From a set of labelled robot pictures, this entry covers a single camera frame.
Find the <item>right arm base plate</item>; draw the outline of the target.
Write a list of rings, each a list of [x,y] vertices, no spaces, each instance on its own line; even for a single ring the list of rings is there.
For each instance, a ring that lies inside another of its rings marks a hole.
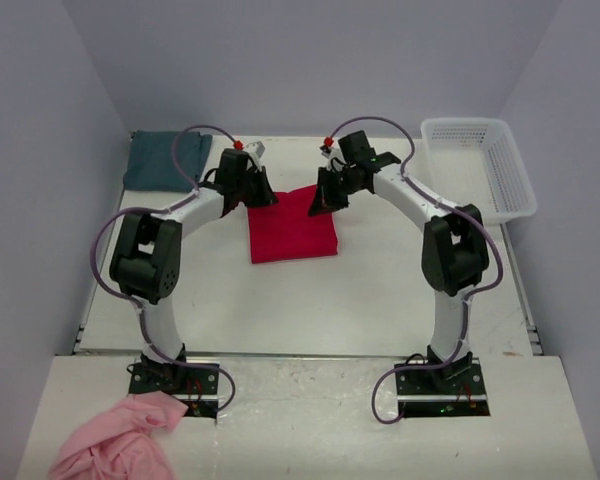
[[[488,417],[484,376],[478,359],[443,370],[407,370],[394,374],[401,419]]]

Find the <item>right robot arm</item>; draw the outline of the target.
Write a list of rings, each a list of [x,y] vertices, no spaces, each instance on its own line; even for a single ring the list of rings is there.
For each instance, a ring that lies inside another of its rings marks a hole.
[[[434,333],[426,360],[416,370],[442,384],[466,372],[472,362],[468,345],[469,294],[489,266],[479,209],[436,197],[412,178],[391,152],[377,153],[364,131],[320,147],[327,165],[318,169],[310,216],[349,206],[349,197],[366,190],[389,202],[422,232],[421,270],[435,291]]]

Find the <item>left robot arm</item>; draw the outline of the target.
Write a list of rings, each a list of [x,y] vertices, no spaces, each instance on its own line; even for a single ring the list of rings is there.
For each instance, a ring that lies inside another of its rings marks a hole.
[[[239,205],[261,208],[278,202],[261,161],[264,152],[260,141],[227,148],[214,177],[203,180],[190,196],[162,209],[125,212],[109,275],[120,296],[134,304],[146,360],[178,369],[189,366],[171,299],[180,277],[183,240]]]

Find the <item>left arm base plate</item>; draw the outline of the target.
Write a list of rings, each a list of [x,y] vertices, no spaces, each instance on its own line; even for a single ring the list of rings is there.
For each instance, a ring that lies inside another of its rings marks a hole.
[[[141,357],[126,370],[130,374],[129,394],[160,391],[186,406],[185,417],[217,418],[219,375],[214,369],[183,368]]]

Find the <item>red t shirt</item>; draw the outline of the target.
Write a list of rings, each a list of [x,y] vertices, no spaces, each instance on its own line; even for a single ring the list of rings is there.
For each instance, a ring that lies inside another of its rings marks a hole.
[[[277,204],[247,209],[250,259],[253,264],[338,254],[339,241],[333,216],[308,215],[315,193],[315,185],[290,192],[277,192]]]

